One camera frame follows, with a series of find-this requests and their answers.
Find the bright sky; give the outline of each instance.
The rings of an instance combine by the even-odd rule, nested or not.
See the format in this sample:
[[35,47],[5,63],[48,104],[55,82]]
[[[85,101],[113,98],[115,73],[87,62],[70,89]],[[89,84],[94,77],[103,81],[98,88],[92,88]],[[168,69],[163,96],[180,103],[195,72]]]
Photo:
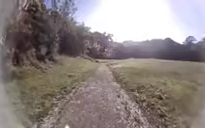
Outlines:
[[185,39],[165,0],[102,0],[85,24],[93,31],[114,34],[116,41]]
[[119,42],[205,37],[205,0],[77,0],[77,7],[78,21]]

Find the dirt path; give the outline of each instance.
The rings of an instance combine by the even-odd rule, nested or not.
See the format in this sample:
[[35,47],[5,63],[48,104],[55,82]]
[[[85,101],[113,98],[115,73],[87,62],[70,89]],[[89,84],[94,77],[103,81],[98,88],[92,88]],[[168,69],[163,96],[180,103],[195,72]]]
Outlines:
[[137,104],[101,65],[70,101],[56,110],[43,128],[151,128]]

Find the grass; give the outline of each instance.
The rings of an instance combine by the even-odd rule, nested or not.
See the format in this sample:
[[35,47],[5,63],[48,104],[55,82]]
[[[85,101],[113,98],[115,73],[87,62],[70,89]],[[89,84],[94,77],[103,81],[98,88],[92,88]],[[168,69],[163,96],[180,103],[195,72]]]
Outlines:
[[15,108],[24,113],[20,116],[24,123],[28,124],[25,115],[31,122],[41,121],[55,105],[57,95],[67,95],[78,88],[97,68],[96,63],[81,58],[66,57],[61,61],[44,71],[33,67],[15,69],[15,79],[7,90]]
[[205,88],[205,63],[130,59],[109,67],[149,122],[157,127],[190,125],[201,103],[198,95]]

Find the green grass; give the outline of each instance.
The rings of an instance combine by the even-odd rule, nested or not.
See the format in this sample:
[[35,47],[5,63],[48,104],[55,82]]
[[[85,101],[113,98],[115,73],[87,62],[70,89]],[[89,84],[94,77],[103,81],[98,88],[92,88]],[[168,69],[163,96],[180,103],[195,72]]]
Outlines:
[[198,111],[198,95],[205,88],[205,63],[129,59],[109,67],[150,122],[185,127]]
[[61,62],[43,71],[33,67],[15,69],[15,79],[8,85],[8,93],[14,98],[15,108],[27,115],[31,122],[47,116],[58,94],[69,94],[97,68],[96,63],[81,58],[66,57],[61,58]]

